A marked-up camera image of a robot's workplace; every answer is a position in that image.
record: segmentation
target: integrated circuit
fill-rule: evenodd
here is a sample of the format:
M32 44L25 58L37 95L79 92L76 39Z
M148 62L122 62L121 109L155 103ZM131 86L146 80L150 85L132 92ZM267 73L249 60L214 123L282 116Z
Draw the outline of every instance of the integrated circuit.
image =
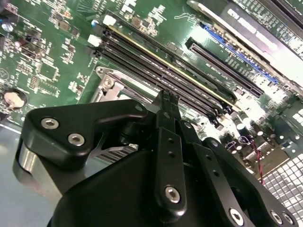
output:
M59 28L65 32L68 32L70 30L70 25L66 21L60 21Z

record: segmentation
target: blue pcie slot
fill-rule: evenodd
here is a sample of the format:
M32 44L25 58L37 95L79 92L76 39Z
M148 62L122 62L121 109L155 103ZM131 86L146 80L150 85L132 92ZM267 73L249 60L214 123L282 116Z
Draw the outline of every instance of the blue pcie slot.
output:
M270 80L272 83L277 84L278 80L276 78L273 78L270 76L268 72L264 72L260 66L253 63L251 60L247 59L247 57L242 54L238 53L231 45L227 44L220 35L218 35L216 32L214 32L210 27L206 25L201 25L201 27L206 30L215 40L217 40L219 43L221 43L223 46L225 46L228 50L230 50L233 54L241 58L243 61L245 61L248 65L250 65L252 68L254 68L256 71L258 71L261 75L266 77L268 80Z

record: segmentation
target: cable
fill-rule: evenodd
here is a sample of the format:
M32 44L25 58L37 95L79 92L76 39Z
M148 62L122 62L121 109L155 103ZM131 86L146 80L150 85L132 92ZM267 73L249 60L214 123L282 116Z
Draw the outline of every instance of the cable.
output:
M261 154L261 151L258 150L258 148L257 148L254 140L251 141L251 145L252 145L253 149L255 150L255 152L257 154L259 174L260 174L260 178L261 178L260 183L262 185L264 185L263 174L262 174L262 166L261 166L261 157L262 157L262 154Z

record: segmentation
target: black bracket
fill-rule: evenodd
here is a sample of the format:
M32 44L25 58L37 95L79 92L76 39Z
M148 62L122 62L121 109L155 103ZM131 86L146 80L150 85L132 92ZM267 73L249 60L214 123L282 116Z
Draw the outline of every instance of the black bracket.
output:
M178 96L161 91L152 105L156 113L134 100L28 113L16 154L27 174L15 175L59 192L50 227L298 226L219 141L201 142ZM138 151L85 179L96 144L130 143Z

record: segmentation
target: gray metal surface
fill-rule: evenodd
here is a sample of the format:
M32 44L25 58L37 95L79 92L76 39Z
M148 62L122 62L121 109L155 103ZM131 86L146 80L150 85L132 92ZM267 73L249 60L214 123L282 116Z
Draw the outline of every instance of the gray metal surface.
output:
M12 165L20 135L16 126L4 127L0 125L0 226L45 227L52 216L53 207L42 195L22 185L14 176ZM86 176L106 166L100 160L90 159Z

